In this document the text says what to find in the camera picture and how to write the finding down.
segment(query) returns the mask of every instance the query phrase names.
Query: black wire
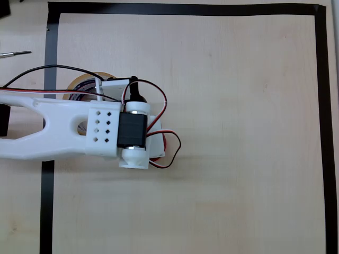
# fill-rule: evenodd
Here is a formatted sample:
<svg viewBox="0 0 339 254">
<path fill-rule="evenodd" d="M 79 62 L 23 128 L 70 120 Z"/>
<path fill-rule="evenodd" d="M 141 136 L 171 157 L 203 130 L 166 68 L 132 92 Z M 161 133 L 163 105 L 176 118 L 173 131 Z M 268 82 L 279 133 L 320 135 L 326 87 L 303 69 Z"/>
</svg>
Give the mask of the black wire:
<svg viewBox="0 0 339 254">
<path fill-rule="evenodd" d="M 25 89 L 25 88 L 4 88 L 4 87 L 0 87 L 0 91 L 18 91 L 18 92 L 59 92 L 59 93 L 63 93 L 63 92 L 74 92 L 74 94 L 77 93 L 76 90 L 71 90 L 71 89 Z M 84 92 L 84 93 L 87 93 L 88 95 L 96 95 L 96 96 L 101 96 L 103 98 L 107 98 L 107 99 L 111 99 L 112 101 L 115 101 L 115 102 L 120 102 L 119 100 L 115 99 L 115 98 L 112 98 L 110 96 L 107 96 L 107 95 L 104 95 L 104 94 L 98 94 L 98 93 L 94 93 L 94 92 L 86 92 L 86 91 L 79 91 L 80 93 L 81 92 Z"/>
<path fill-rule="evenodd" d="M 47 69 L 47 68 L 63 68 L 63 69 L 69 69 L 69 70 L 77 70 L 77 71 L 81 71 L 87 74 L 90 74 L 94 77 L 97 77 L 98 79 L 100 79 L 101 81 L 105 81 L 102 77 L 100 77 L 98 74 L 95 74 L 94 72 L 88 71 L 88 70 L 84 70 L 84 69 L 80 69 L 80 68 L 76 68 L 76 67 L 72 67 L 72 66 L 66 66 L 66 65 L 44 65 L 44 66 L 39 66 L 39 67 L 35 67 L 33 69 L 24 71 L 23 73 L 17 75 L 15 78 L 13 78 L 11 81 L 9 81 L 7 84 L 5 84 L 3 86 L 3 88 L 9 86 L 11 83 L 13 83 L 14 81 L 16 81 L 17 79 L 21 78 L 22 76 L 36 71 L 36 70 L 41 70 L 41 69 Z"/>
<path fill-rule="evenodd" d="M 171 163 L 168 164 L 167 166 L 161 166 L 161 165 L 160 165 L 160 166 L 157 166 L 157 165 L 156 165 L 157 163 L 156 163 L 155 161 L 150 161 L 150 162 L 149 162 L 152 166 L 154 166 L 154 167 L 156 167 L 156 168 L 163 168 L 163 169 L 164 169 L 164 168 L 169 168 L 169 167 L 172 165 L 172 163 L 174 162 L 174 159 L 175 159 L 176 154 L 179 152 L 179 150 L 180 150 L 180 148 L 181 148 L 181 140 L 180 140 L 178 134 L 176 134 L 174 131 L 159 130 L 159 131 L 155 131 L 154 133 L 148 134 L 147 137 L 150 137 L 150 136 L 153 136 L 153 135 L 156 135 L 156 134 L 164 134 L 164 133 L 169 133 L 169 134 L 175 135 L 175 136 L 178 138 L 178 140 L 179 140 L 179 147 L 178 147 L 178 149 L 176 150 L 174 156 L 172 157 Z"/>
</svg>

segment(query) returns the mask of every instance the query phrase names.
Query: screwdriver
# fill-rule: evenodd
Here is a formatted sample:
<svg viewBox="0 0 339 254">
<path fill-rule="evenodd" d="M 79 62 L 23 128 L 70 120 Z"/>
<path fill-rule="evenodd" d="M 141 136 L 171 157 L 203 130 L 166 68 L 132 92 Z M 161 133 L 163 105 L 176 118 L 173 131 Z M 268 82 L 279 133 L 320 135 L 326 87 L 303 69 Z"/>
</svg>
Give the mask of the screwdriver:
<svg viewBox="0 0 339 254">
<path fill-rule="evenodd" d="M 4 57 L 14 57 L 16 55 L 30 54 L 32 51 L 21 51 L 21 52 L 9 52 L 9 53 L 0 53 L 0 58 Z"/>
</svg>

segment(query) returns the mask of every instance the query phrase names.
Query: wooden table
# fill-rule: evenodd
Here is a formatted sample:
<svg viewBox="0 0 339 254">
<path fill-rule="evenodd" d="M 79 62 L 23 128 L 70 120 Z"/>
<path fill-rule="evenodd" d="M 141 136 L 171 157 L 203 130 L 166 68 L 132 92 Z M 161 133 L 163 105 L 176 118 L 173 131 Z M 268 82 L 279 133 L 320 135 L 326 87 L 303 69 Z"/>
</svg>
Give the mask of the wooden table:
<svg viewBox="0 0 339 254">
<path fill-rule="evenodd" d="M 184 1 L 281 2 L 296 1 Z M 183 147 L 169 169 L 121 169 L 98 157 L 43 165 L 0 159 L 1 253 L 318 254 L 326 245 L 336 253 L 339 113 L 331 2 L 298 2 L 326 10 L 204 16 L 188 6 L 191 15 L 84 14 L 84 4 L 72 9 L 78 13 L 63 14 L 63 7 L 58 29 L 48 32 L 47 2 L 12 2 L 12 15 L 0 20 L 0 52 L 33 53 L 0 59 L 0 84 L 51 61 L 148 79 L 165 91 L 163 127 L 175 130 Z M 271 7 L 282 12 L 286 6 Z M 36 71 L 12 86 L 61 89 L 81 75 L 56 73 L 56 83 L 44 83 L 44 72 Z M 161 109 L 155 90 L 140 91 L 154 113 Z M 41 129 L 42 117 L 12 108 L 11 138 Z M 177 142 L 167 140 L 170 156 Z"/>
</svg>

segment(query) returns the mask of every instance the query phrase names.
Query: light wood surface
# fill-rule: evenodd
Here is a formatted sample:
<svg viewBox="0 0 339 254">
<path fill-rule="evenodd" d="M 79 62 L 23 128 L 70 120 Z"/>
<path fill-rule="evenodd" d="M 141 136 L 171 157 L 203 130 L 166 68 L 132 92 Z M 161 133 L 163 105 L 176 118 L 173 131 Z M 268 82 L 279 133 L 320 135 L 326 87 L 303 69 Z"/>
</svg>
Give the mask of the light wood surface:
<svg viewBox="0 0 339 254">
<path fill-rule="evenodd" d="M 331 6 L 312 2 L 328 6 L 337 162 Z M 0 20 L 0 51 L 33 54 L 0 59 L 0 83 L 44 63 L 47 4 L 11 8 Z M 312 16 L 62 14 L 58 64 L 159 84 L 169 101 L 163 127 L 177 131 L 183 148 L 165 170 L 57 160 L 53 253 L 325 253 Z M 80 75 L 57 73 L 57 88 Z M 43 88 L 43 72 L 14 86 Z M 140 87 L 156 113 L 161 97 Z M 11 126 L 28 122 L 25 131 L 37 131 L 40 119 L 32 117 L 14 111 Z M 173 154 L 176 140 L 168 142 Z M 3 253 L 39 253 L 40 169 L 40 162 L 0 160 Z"/>
</svg>

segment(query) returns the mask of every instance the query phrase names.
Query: white plastic part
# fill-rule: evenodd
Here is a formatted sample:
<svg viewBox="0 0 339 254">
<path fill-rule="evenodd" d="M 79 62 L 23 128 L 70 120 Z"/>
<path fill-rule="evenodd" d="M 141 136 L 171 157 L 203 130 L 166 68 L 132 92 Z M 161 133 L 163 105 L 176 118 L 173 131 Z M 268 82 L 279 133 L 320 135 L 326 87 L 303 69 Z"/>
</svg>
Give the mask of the white plastic part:
<svg viewBox="0 0 339 254">
<path fill-rule="evenodd" d="M 126 112 L 149 115 L 150 105 L 146 102 L 128 102 L 126 103 Z"/>
<path fill-rule="evenodd" d="M 96 93 L 97 94 L 104 94 L 103 93 L 103 90 L 102 90 L 102 87 L 101 87 L 101 80 L 98 79 L 98 78 L 95 78 L 95 90 L 96 90 Z M 102 101 L 102 97 L 101 96 L 96 96 L 96 99 L 98 101 Z"/>
<path fill-rule="evenodd" d="M 120 168 L 137 168 L 148 169 L 149 165 L 149 151 L 151 147 L 152 136 L 146 139 L 146 149 L 143 148 L 125 148 L 121 149 L 119 156 Z"/>
<path fill-rule="evenodd" d="M 118 79 L 118 80 L 109 80 L 102 81 L 101 88 L 104 95 L 110 96 L 112 98 L 120 99 L 123 90 L 129 84 L 129 79 Z M 130 98 L 129 87 L 126 91 L 125 99 Z"/>
<path fill-rule="evenodd" d="M 43 116 L 45 127 L 42 131 L 11 140 L 0 139 L 0 157 L 12 159 L 53 160 L 75 155 L 117 156 L 117 135 L 121 104 L 118 102 L 79 102 L 62 99 L 32 98 L 22 96 L 0 95 L 0 103 L 9 106 L 26 107 Z M 111 115 L 103 117 L 103 125 L 96 125 L 99 132 L 105 133 L 105 120 L 109 119 L 109 142 L 101 142 L 101 136 L 94 142 L 92 124 L 88 125 L 87 136 L 79 135 L 78 125 L 86 121 L 92 123 L 97 119 L 97 111 L 109 111 Z"/>
<path fill-rule="evenodd" d="M 155 118 L 154 115 L 150 116 L 150 121 L 153 121 Z M 156 121 L 156 123 L 150 128 L 149 133 L 161 130 L 161 121 L 160 119 Z M 158 158 L 165 156 L 165 145 L 164 138 L 162 134 L 155 134 L 152 137 L 152 145 L 149 149 L 149 157 L 150 158 Z"/>
<path fill-rule="evenodd" d="M 116 157 L 120 103 L 91 101 L 86 132 L 86 154 Z"/>
</svg>

